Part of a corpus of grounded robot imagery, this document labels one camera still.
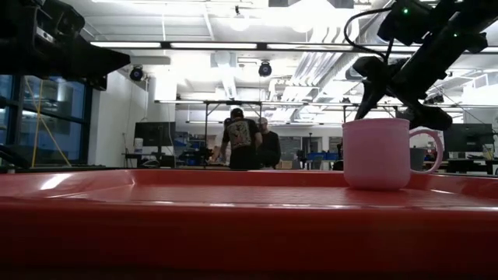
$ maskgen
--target person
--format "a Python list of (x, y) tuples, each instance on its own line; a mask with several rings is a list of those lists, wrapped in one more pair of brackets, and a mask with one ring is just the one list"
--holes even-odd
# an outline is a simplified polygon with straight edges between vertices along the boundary
[(268, 129), (268, 120), (265, 117), (259, 119), (259, 129), (263, 136), (263, 144), (258, 150), (260, 163), (263, 167), (276, 169), (282, 155), (279, 135)]
[(263, 137), (256, 122), (244, 118), (244, 112), (240, 108), (233, 109), (230, 116), (232, 122), (223, 132), (223, 143), (220, 149), (222, 156), (226, 157), (226, 148), (229, 142), (232, 149), (230, 169), (259, 169), (256, 150), (262, 144)]
[(230, 146), (228, 145), (226, 147), (226, 157), (223, 158), (221, 156), (221, 145), (223, 143), (223, 134), (225, 132), (225, 129), (226, 127), (232, 122), (232, 119), (231, 118), (226, 118), (225, 121), (223, 122), (223, 131), (221, 131), (217, 136), (216, 136), (216, 139), (215, 139), (215, 147), (214, 149), (212, 150), (212, 157), (211, 157), (211, 160), (209, 161), (209, 163), (216, 163), (218, 160), (221, 162), (221, 163), (225, 163), (226, 165), (229, 165), (230, 164), (230, 155), (232, 154), (231, 152), (231, 148)]

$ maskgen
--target cup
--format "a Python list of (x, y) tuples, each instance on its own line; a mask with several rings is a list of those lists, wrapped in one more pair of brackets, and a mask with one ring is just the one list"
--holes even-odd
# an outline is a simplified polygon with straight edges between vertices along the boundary
[[(344, 178), (350, 187), (366, 190), (398, 190), (412, 173), (435, 172), (443, 160), (443, 143), (436, 131), (409, 131), (409, 121), (397, 118), (364, 119), (342, 125)], [(428, 134), (434, 138), (437, 159), (427, 171), (410, 168), (410, 138)]]

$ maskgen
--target black t-shirt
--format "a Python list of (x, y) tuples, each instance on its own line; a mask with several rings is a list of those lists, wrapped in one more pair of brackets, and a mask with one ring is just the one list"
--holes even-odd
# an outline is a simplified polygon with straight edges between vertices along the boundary
[(255, 140), (258, 132), (256, 122), (244, 118), (234, 120), (225, 128), (223, 142), (230, 142), (232, 148), (230, 168), (242, 170), (258, 168)]
[(263, 143), (259, 146), (260, 161), (264, 166), (275, 166), (280, 161), (279, 135), (273, 131), (263, 133)]

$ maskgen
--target glass window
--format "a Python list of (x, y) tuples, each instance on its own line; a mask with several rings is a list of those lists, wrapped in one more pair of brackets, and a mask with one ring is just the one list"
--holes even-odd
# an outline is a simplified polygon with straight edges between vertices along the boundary
[[(28, 90), (24, 87), (24, 106), (33, 107), (40, 98), (40, 79), (27, 76), (30, 88), (33, 90), (34, 100)], [(67, 82), (63, 78), (50, 77), (44, 80), (41, 91), (41, 109), (72, 117), (83, 118), (83, 106), (85, 99), (85, 86), (79, 82)]]
[[(79, 159), (79, 149), (81, 142), (81, 124), (57, 119), (55, 117), (41, 116), (51, 134), (54, 136), (57, 144), (64, 155), (69, 160)], [(37, 130), (37, 114), (29, 111), (23, 111), (23, 120), (20, 132), (20, 148), (23, 156), (31, 159), (33, 156), (33, 145)], [(36, 163), (63, 163), (64, 159), (57, 150), (47, 129), (40, 122), (37, 143), (37, 161)]]
[(10, 98), (12, 95), (12, 76), (0, 75), (0, 96)]
[(7, 135), (7, 117), (9, 116), (9, 108), (0, 109), (0, 144), (5, 144)]

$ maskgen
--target red table surface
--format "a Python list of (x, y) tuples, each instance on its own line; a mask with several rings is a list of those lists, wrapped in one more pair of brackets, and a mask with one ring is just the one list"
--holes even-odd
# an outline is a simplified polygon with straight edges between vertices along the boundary
[(498, 180), (115, 170), (0, 175), (0, 261), (224, 271), (496, 274)]

